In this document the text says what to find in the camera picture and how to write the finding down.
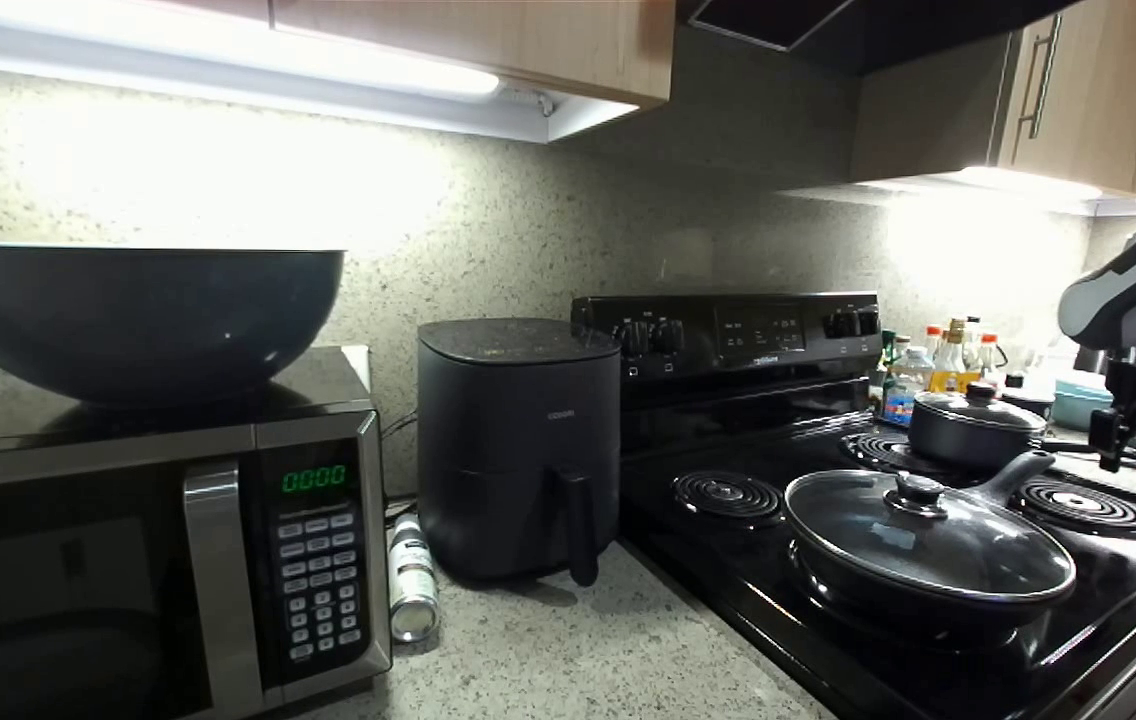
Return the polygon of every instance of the oven door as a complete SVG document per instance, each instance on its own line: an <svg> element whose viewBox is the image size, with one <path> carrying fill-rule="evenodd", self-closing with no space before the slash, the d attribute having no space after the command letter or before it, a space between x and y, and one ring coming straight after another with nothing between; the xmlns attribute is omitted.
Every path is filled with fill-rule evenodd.
<svg viewBox="0 0 1136 720"><path fill-rule="evenodd" d="M0 715L192 715L207 659L188 470L0 484Z"/></svg>

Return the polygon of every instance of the wall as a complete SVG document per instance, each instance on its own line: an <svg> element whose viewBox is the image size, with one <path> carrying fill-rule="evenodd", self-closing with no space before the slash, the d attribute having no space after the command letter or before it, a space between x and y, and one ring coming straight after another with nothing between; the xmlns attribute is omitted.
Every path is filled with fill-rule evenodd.
<svg viewBox="0 0 1136 720"><path fill-rule="evenodd" d="M523 148L0 76L0 241L296 241L348 247L320 342L367 338L393 423L411 328L564 315L580 292L882 286L890 328L979 310L1028 342L1088 224L837 189L847 76L682 33L677 101ZM411 489L411 432L393 442Z"/></svg>

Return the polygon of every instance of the large bowl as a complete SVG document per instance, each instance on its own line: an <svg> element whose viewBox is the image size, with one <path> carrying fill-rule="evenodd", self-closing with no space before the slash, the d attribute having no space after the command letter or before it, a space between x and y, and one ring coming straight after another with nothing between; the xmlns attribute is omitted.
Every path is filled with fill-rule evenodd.
<svg viewBox="0 0 1136 720"><path fill-rule="evenodd" d="M119 409L254 391L324 328L340 251L0 244L0 369Z"/></svg>

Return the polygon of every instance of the stove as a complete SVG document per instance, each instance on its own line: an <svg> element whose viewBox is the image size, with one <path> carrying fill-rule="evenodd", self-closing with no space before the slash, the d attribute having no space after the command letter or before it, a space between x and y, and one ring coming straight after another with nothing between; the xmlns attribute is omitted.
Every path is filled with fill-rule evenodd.
<svg viewBox="0 0 1136 720"><path fill-rule="evenodd" d="M845 607L798 553L787 479L819 466L923 470L867 416L873 292L589 297L575 328L623 348L620 539L798 675L837 715L1136 715L1136 497L1045 470L1009 497L1080 577L1009 631L902 628Z"/></svg>

